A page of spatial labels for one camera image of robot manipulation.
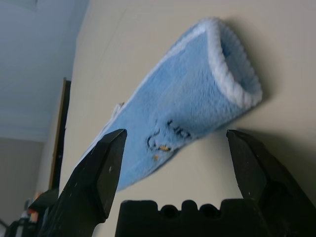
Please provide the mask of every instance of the white ceiling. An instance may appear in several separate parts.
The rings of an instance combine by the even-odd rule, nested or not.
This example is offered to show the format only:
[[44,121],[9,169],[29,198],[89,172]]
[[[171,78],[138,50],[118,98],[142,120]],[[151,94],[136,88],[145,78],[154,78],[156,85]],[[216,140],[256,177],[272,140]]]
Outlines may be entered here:
[[0,1],[0,137],[45,141],[88,0]]

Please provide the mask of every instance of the beige wall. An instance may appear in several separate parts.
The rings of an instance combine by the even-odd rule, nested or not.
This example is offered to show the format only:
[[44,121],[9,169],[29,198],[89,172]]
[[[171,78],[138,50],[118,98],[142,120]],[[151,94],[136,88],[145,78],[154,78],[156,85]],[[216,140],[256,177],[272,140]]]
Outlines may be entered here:
[[24,202],[33,198],[43,143],[0,138],[0,218],[20,218]]
[[[315,11],[312,0],[91,0],[77,40],[61,188],[115,104],[129,98],[188,27],[218,16],[241,38],[264,90],[264,102],[228,128],[259,133],[316,204]],[[114,236],[125,199],[180,207],[189,198],[219,206],[238,197],[225,131],[218,131],[119,192],[95,233]]]

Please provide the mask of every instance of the blue towel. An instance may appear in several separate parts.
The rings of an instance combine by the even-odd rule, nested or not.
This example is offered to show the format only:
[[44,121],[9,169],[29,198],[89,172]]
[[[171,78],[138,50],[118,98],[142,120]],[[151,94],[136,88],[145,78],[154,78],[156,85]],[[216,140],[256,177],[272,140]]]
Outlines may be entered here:
[[237,36],[219,19],[188,29],[146,75],[82,158],[107,133],[127,129],[118,190],[150,175],[181,147],[262,99]]

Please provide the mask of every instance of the fleece cloth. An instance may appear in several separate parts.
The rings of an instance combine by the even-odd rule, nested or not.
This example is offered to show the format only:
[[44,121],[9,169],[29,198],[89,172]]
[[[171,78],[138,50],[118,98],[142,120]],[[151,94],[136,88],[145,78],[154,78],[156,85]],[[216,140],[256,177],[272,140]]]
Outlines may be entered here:
[[125,128],[122,190],[261,99],[258,77],[237,36],[217,18],[202,19],[174,43],[130,99],[117,105],[82,158],[105,134]]

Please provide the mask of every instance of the black object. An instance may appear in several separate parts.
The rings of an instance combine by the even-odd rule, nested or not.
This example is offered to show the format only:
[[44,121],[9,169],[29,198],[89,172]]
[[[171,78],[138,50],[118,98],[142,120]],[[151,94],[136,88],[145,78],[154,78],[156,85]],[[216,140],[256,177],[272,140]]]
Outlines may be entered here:
[[228,130],[237,183],[276,237],[316,236],[316,209],[287,169],[249,134]]
[[40,237],[90,237],[108,218],[119,182],[126,130],[105,135],[74,169]]
[[29,222],[28,218],[14,221],[5,231],[4,237],[34,237],[36,225]]
[[252,200],[224,200],[199,210],[194,201],[181,211],[154,201],[125,201],[120,206],[115,237],[271,237],[260,210]]
[[52,170],[53,177],[52,177],[51,183],[49,183],[50,189],[59,189],[61,165],[63,162],[66,121],[67,121],[67,113],[68,113],[69,100],[70,100],[70,87],[71,87],[71,81],[66,80],[66,78],[64,78],[64,81],[65,81],[64,82],[65,91],[63,93],[64,97],[62,99],[62,108],[61,108],[62,110],[61,110],[59,130],[57,131],[58,140],[57,140],[56,153],[54,154],[55,164]]
[[38,213],[38,218],[36,222],[35,233],[39,233],[45,217],[47,216],[47,209],[52,207],[58,200],[58,189],[48,190],[42,193],[27,209],[36,211]]
[[48,190],[39,195],[39,197],[28,207],[38,213],[44,213],[46,209],[56,203],[58,200],[58,189]]

